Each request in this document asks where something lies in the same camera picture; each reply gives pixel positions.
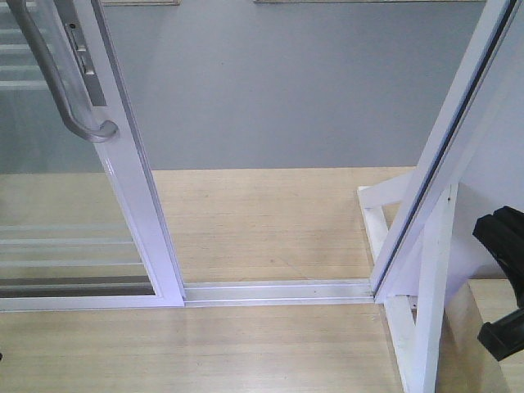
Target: black plastic part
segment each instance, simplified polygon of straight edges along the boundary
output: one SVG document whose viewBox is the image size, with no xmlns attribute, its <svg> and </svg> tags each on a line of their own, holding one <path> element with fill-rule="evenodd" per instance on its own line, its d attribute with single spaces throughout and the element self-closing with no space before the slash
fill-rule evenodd
<svg viewBox="0 0 524 393">
<path fill-rule="evenodd" d="M 524 307 L 524 214 L 505 206 L 494 215 L 479 218 L 473 236 L 506 274 L 515 292 L 517 307 Z"/>
<path fill-rule="evenodd" d="M 473 236 L 506 274 L 519 309 L 497 322 L 484 323 L 478 340 L 498 361 L 524 350 L 524 213 L 504 206 L 477 220 Z"/>
<path fill-rule="evenodd" d="M 524 349 L 524 309 L 518 309 L 494 323 L 484 323 L 478 341 L 498 361 Z"/>
</svg>

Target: glass door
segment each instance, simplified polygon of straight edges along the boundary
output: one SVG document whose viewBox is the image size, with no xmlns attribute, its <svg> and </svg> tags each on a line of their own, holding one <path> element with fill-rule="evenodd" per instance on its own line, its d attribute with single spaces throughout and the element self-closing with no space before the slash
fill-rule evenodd
<svg viewBox="0 0 524 393">
<path fill-rule="evenodd" d="M 0 2 L 0 309 L 178 305 L 99 1 Z"/>
</svg>

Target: door frame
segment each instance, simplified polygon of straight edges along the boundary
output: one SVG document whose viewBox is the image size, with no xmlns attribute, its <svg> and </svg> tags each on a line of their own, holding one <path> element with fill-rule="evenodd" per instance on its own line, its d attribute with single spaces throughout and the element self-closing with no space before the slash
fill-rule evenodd
<svg viewBox="0 0 524 393">
<path fill-rule="evenodd" d="M 62 40 L 56 44 L 61 64 L 76 69 L 74 56 L 61 28 L 53 0 L 48 2 L 47 19 L 60 27 Z M 118 133 L 110 140 L 94 143 L 110 180 L 116 199 L 147 270 L 155 295 L 26 297 L 0 300 L 1 311 L 115 309 L 184 306 L 183 280 L 174 245 L 162 212 L 160 199 L 143 149 L 137 123 L 116 60 L 109 30 L 99 0 L 73 1 L 107 106 L 93 107 L 95 118 L 111 119 Z M 90 107 L 87 93 L 81 97 Z"/>
</svg>

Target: white wooden stand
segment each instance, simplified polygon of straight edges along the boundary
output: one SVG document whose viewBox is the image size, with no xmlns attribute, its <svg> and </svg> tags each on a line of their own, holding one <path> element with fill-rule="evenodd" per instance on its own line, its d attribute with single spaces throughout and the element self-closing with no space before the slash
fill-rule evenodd
<svg viewBox="0 0 524 393">
<path fill-rule="evenodd" d="M 410 175 L 359 188 L 360 207 L 374 260 L 388 234 L 382 207 L 402 200 Z M 457 185 L 449 186 L 442 193 L 424 224 L 420 242 L 417 242 L 422 244 L 422 252 L 414 246 L 410 253 L 413 262 L 409 265 L 421 266 L 417 277 L 416 322 L 407 293 L 387 297 L 384 302 L 405 392 L 430 393 L 435 390 L 457 188 Z"/>
</svg>

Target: metal door handle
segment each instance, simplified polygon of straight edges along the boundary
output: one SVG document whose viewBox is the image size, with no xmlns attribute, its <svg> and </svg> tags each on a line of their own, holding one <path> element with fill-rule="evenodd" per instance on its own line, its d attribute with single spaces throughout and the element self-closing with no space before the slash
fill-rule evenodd
<svg viewBox="0 0 524 393">
<path fill-rule="evenodd" d="M 67 97 L 66 86 L 61 79 L 58 67 L 47 48 L 33 17 L 30 15 L 26 4 L 27 0 L 7 0 L 7 5 L 13 13 L 16 23 L 20 26 L 29 48 L 33 53 L 43 77 L 46 79 L 53 100 L 55 101 L 60 117 L 69 131 L 90 142 L 105 142 L 118 131 L 118 126 L 110 120 L 105 120 L 99 129 L 91 129 L 81 124 L 73 114 L 72 107 Z"/>
</svg>

